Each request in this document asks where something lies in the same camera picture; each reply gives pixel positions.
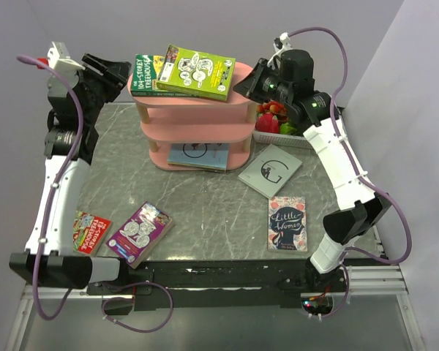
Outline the green Treehouse book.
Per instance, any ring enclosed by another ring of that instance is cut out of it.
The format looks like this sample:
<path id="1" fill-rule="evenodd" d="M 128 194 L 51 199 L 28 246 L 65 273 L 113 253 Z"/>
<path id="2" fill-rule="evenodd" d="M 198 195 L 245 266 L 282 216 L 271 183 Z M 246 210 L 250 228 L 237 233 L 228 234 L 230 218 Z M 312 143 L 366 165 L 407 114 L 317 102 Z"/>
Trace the green Treehouse book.
<path id="1" fill-rule="evenodd" d="M 133 97 L 194 97 L 177 91 L 167 91 L 157 87 L 157 80 L 164 64 L 164 56 L 138 54 L 130 83 Z"/>

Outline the lime green paperback book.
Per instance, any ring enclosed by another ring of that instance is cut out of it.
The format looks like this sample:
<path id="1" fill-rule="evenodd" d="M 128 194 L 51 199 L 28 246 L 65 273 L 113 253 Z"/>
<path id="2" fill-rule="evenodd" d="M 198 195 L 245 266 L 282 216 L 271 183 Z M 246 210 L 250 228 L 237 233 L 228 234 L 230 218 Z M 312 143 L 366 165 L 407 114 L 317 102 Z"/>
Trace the lime green paperback book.
<path id="1" fill-rule="evenodd" d="M 157 88 L 224 102 L 235 63 L 231 57 L 169 45 Z"/>

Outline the light blue book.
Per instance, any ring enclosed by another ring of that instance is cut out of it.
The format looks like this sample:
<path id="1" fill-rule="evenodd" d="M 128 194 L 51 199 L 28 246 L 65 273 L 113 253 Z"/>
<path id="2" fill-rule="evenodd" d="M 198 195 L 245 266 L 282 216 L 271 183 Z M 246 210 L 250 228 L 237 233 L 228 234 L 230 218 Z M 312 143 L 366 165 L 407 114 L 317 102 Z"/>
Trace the light blue book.
<path id="1" fill-rule="evenodd" d="M 228 143 L 172 144 L 168 154 L 168 164 L 202 165 L 227 169 L 229 146 Z"/>

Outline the Wuthering Heights dark blue book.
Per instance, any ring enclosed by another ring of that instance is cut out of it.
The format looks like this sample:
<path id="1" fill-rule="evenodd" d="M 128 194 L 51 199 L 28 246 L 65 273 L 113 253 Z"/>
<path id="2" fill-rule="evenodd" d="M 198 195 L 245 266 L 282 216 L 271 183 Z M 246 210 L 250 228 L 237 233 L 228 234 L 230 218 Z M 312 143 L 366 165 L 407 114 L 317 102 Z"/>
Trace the Wuthering Heights dark blue book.
<path id="1" fill-rule="evenodd" d="M 218 168 L 218 167 L 209 167 L 202 165 L 176 165 L 176 164 L 168 164 L 167 170 L 171 171 L 206 171 L 206 172 L 215 172 L 215 173 L 226 173 L 226 168 Z"/>

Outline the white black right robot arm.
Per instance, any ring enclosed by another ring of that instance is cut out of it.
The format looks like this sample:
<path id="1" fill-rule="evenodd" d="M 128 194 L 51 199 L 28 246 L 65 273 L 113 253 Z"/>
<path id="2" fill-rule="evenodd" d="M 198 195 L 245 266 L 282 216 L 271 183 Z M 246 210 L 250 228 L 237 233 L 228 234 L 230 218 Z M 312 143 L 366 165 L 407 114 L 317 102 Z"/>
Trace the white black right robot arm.
<path id="1" fill-rule="evenodd" d="M 337 197 L 338 211 L 323 219 L 325 234 L 309 259 L 308 288 L 319 292 L 331 282 L 329 272 L 390 207 L 366 183 L 367 176 L 347 144 L 339 111 L 329 94 L 315 89 L 314 61 L 305 50 L 287 50 L 270 60 L 258 60 L 233 90 L 262 103 L 283 105 L 292 124 L 318 155 Z"/>

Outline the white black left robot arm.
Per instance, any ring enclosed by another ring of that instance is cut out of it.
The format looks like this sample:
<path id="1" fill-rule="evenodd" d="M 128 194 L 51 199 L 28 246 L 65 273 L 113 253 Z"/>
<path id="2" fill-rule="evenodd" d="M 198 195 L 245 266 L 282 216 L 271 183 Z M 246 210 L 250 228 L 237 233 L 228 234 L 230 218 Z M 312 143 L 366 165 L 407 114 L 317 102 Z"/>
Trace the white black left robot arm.
<path id="1" fill-rule="evenodd" d="M 78 198 L 98 140 L 95 128 L 101 109 L 126 86 L 131 64 L 86 53 L 81 62 L 51 48 L 45 60 L 18 56 L 27 64 L 51 69 L 45 136 L 45 185 L 34 229 L 10 268 L 39 287 L 82 289 L 104 282 L 115 294 L 130 285 L 128 265 L 121 258 L 77 255 L 72 226 Z"/>

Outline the red toy cherries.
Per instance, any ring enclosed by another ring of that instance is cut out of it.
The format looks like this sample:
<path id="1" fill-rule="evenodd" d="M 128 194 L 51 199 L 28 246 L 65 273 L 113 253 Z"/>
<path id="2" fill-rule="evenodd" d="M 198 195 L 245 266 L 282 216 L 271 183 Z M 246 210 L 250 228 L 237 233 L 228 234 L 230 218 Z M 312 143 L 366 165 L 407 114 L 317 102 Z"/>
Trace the red toy cherries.
<path id="1" fill-rule="evenodd" d="M 287 110 L 284 105 L 275 102 L 264 102 L 263 104 L 259 104 L 256 109 L 257 113 L 272 113 L 274 115 L 286 115 Z"/>

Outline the pink toy dragon fruit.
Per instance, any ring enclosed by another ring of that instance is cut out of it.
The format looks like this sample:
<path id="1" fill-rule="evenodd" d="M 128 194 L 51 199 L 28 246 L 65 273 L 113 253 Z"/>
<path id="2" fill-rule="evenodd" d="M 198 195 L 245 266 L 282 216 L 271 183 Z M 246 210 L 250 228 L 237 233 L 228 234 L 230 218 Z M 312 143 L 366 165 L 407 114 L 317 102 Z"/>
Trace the pink toy dragon fruit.
<path id="1" fill-rule="evenodd" d="M 279 134 L 279 120 L 272 113 L 264 113 L 258 117 L 255 129 L 259 132 Z"/>

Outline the pink three-tier shelf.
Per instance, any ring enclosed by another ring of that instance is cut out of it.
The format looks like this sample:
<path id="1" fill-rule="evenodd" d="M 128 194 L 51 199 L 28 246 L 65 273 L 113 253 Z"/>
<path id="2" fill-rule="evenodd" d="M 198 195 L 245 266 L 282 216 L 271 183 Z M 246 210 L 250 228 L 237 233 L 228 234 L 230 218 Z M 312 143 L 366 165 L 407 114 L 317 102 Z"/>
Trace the pink three-tier shelf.
<path id="1" fill-rule="evenodd" d="M 151 161 L 162 170 L 186 170 L 170 165 L 176 143 L 228 143 L 227 169 L 243 166 L 250 156 L 257 104 L 234 91 L 225 102 L 189 97 L 134 97 L 140 128 L 149 144 Z"/>

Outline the white plastic fruit basket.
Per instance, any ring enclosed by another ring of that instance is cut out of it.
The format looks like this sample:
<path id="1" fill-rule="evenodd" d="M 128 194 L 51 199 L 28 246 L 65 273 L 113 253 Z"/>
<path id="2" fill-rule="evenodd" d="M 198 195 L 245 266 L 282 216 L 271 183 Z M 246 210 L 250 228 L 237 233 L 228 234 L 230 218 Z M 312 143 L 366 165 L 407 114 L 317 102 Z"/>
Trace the white plastic fruit basket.
<path id="1" fill-rule="evenodd" d="M 259 132 L 254 129 L 252 135 L 256 143 L 274 144 L 276 146 L 290 146 L 296 148 L 312 149 L 312 146 L 307 142 L 304 136 L 299 133 L 296 125 L 291 121 L 288 116 L 288 109 L 286 115 L 275 115 L 279 120 L 279 134 Z M 263 113 L 257 113 L 256 120 Z"/>

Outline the grey white book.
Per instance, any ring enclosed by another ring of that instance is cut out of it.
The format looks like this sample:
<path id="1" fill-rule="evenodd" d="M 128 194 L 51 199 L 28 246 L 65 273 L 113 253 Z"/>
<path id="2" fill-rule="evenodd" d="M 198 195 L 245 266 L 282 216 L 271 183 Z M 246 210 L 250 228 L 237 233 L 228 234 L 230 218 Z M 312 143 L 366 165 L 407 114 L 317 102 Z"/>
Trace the grey white book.
<path id="1" fill-rule="evenodd" d="M 301 165 L 300 159 L 275 145 L 269 145 L 239 174 L 239 180 L 271 199 Z"/>

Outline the Little Women book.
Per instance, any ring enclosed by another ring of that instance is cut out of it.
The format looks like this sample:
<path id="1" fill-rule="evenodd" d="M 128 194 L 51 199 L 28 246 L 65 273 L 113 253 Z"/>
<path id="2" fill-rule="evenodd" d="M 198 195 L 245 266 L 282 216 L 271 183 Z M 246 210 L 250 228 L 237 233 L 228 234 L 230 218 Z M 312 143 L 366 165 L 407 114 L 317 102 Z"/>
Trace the Little Women book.
<path id="1" fill-rule="evenodd" d="M 275 196 L 269 200 L 267 249 L 307 252 L 305 197 Z"/>

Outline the red Treehouse book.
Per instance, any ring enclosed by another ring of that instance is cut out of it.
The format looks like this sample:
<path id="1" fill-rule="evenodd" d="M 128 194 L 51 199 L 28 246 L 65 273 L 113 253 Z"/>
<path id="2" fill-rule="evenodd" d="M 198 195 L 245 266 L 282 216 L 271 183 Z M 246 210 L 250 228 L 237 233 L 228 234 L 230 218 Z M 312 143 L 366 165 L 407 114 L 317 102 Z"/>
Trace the red Treehouse book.
<path id="1" fill-rule="evenodd" d="M 111 226 L 112 221 L 109 219 L 76 211 L 73 224 L 73 252 L 95 256 Z"/>

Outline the purple paperback book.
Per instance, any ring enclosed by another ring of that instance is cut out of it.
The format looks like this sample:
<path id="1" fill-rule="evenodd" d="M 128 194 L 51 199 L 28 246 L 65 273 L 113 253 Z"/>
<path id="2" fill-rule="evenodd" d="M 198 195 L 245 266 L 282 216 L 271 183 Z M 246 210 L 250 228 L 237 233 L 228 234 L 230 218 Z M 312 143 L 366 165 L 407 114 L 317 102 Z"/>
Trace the purple paperback book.
<path id="1" fill-rule="evenodd" d="M 146 201 L 106 242 L 136 269 L 173 226 L 173 219 Z"/>

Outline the black mounting base plate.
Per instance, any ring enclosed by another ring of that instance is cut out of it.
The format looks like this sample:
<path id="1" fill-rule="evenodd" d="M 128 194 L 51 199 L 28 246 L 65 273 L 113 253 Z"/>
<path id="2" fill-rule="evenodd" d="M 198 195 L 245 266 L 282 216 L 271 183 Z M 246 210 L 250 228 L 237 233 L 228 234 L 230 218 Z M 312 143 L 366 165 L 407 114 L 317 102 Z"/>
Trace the black mounting base plate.
<path id="1" fill-rule="evenodd" d="M 93 283 L 89 295 L 131 295 L 136 311 L 176 308 L 279 306 L 301 308 L 301 295 L 345 291 L 342 270 L 318 277 L 309 260 L 146 261 L 119 281 Z"/>

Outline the aluminium rail frame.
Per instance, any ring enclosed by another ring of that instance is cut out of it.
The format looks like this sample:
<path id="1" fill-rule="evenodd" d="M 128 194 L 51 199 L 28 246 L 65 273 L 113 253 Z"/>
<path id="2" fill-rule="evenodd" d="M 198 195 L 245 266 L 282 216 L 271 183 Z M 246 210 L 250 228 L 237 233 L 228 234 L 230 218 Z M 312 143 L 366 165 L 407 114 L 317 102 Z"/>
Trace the aluminium rail frame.
<path id="1" fill-rule="evenodd" d="M 338 269 L 335 282 L 331 283 L 329 291 L 330 295 L 343 295 L 348 292 L 350 295 L 399 295 L 408 292 L 402 273 L 399 268 L 394 266 L 348 266 L 348 278 L 345 278 L 341 268 Z M 170 291 L 171 295 L 189 293 L 194 294 L 217 294 L 217 293 L 269 293 L 282 291 L 284 293 L 294 293 L 302 298 L 310 298 L 323 292 L 322 287 L 305 287 L 298 283 L 295 279 L 283 278 L 277 283 L 261 283 L 258 286 L 250 287 L 201 287 L 201 286 L 168 286 L 165 288 Z M 83 289 L 73 289 L 70 298 L 96 298 L 102 296 L 104 298 L 122 297 L 127 298 L 135 293 L 139 295 L 151 295 L 153 287 L 130 287 L 130 288 L 110 288 L 103 287 L 100 283 L 91 284 Z"/>

